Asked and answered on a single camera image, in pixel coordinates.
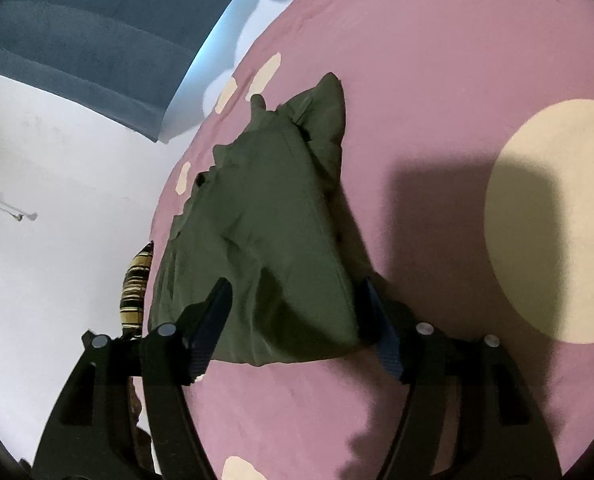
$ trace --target bed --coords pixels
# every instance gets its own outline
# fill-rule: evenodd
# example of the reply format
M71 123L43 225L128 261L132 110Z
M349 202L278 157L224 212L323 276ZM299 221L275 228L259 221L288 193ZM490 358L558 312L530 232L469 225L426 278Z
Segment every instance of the bed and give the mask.
M151 276L250 94L274 109L327 72L344 86L341 180L374 270L448 335L499 336L569 470L594 439L594 1L295 0L171 172ZM374 478L405 395L371 349L214 361L186 393L226 480Z

